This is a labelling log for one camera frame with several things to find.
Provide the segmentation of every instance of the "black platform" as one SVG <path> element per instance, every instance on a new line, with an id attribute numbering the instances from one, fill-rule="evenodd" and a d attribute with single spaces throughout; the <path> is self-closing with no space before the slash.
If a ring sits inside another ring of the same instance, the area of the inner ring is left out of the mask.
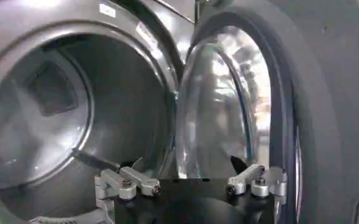
<path id="1" fill-rule="evenodd" d="M 115 200 L 116 224 L 273 224 L 274 198 L 229 197 L 227 180 L 160 180 L 162 194 Z"/>

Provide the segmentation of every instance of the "sticker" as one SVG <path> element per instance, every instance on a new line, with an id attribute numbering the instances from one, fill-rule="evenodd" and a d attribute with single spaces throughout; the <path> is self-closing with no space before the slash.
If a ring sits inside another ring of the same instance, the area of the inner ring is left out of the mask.
<path id="1" fill-rule="evenodd" d="M 100 4 L 99 5 L 99 11 L 102 13 L 102 14 L 105 14 L 107 16 L 110 16 L 110 17 L 113 17 L 113 18 L 116 18 L 116 10 L 111 8 L 110 6 L 108 5 L 105 5 L 105 4 Z"/>
<path id="2" fill-rule="evenodd" d="M 138 34 L 140 34 L 141 37 L 143 37 L 143 39 L 146 40 L 149 45 L 151 45 L 154 48 L 157 47 L 158 43 L 155 37 L 150 33 L 149 30 L 147 30 L 144 24 L 139 23 L 136 27 L 136 32 L 138 32 Z"/>

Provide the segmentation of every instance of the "hex bolt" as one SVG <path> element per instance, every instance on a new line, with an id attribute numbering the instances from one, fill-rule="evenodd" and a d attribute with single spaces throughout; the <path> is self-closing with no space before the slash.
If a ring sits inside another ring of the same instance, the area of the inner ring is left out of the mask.
<path id="1" fill-rule="evenodd" d="M 226 191 L 229 195 L 235 195 L 236 194 L 236 189 L 235 186 L 233 185 L 228 185 L 226 188 Z"/>
<path id="2" fill-rule="evenodd" d="M 130 179 L 123 180 L 123 188 L 131 187 L 131 185 L 132 185 L 132 180 Z"/>
<path id="3" fill-rule="evenodd" d="M 266 184 L 266 181 L 265 181 L 265 179 L 263 179 L 263 177 L 260 177 L 259 180 L 257 181 L 257 183 L 258 183 L 259 185 L 265 185 L 265 184 Z"/>
<path id="4" fill-rule="evenodd" d="M 155 186 L 154 189 L 152 190 L 153 195 L 160 195 L 161 192 L 162 192 L 162 190 L 160 189 L 159 186 Z"/>

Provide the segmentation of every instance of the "dryer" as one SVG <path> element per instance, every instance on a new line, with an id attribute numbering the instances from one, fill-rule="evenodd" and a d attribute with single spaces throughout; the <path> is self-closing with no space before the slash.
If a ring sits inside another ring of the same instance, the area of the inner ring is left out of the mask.
<path id="1" fill-rule="evenodd" d="M 73 150 L 159 178 L 278 166 L 280 223 L 359 223 L 359 0 L 211 0 L 191 21 L 166 0 L 0 1 L 0 223 L 94 209 Z"/>

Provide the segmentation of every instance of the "door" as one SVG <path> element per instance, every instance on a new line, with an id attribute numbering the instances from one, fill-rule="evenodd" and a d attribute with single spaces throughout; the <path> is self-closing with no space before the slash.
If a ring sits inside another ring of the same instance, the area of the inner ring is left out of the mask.
<path id="1" fill-rule="evenodd" d="M 281 223 L 359 223 L 359 1 L 212 0 L 190 52 L 179 175 L 279 166 Z"/>

